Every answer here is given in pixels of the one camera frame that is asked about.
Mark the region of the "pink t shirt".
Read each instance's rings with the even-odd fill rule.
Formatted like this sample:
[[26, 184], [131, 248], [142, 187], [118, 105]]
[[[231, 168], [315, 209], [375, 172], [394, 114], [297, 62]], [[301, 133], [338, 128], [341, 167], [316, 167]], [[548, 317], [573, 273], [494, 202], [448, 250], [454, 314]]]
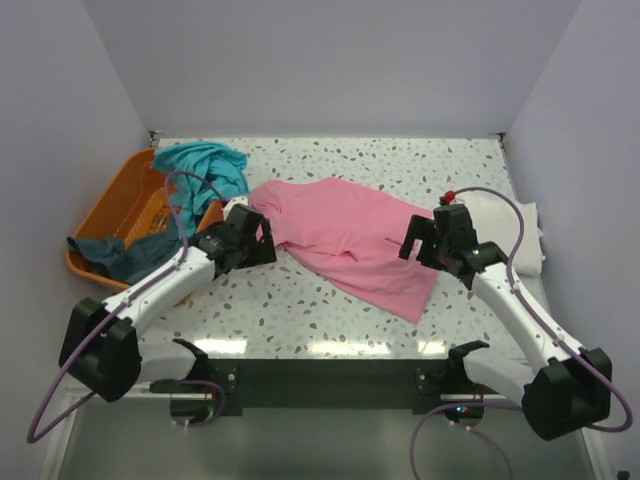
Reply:
[[390, 314], [420, 320], [438, 273], [399, 251], [411, 218], [430, 218], [430, 210], [336, 178], [268, 181], [250, 203], [269, 220], [274, 244], [304, 267]]

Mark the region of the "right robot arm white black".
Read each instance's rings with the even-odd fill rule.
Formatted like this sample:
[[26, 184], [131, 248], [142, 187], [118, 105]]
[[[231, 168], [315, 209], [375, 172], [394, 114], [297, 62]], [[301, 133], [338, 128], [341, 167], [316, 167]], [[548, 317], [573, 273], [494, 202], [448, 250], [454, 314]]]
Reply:
[[433, 218], [411, 217], [400, 258], [451, 274], [482, 300], [525, 355], [520, 363], [473, 341], [448, 352], [436, 381], [459, 393], [483, 385], [520, 407], [532, 430], [553, 440], [606, 419], [612, 363], [567, 334], [522, 284], [493, 242], [477, 240], [467, 208], [435, 209]]

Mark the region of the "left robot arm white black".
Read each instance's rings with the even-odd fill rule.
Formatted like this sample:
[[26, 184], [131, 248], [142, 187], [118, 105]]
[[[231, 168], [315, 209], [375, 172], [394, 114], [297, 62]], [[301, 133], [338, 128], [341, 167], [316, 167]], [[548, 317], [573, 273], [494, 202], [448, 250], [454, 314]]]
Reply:
[[213, 379], [207, 354], [184, 340], [142, 345], [144, 333], [203, 285], [232, 270], [275, 260], [269, 220], [242, 203], [231, 203], [223, 221], [192, 236], [140, 282], [101, 302], [79, 302], [71, 313], [59, 365], [107, 402], [146, 382], [170, 382], [196, 392]]

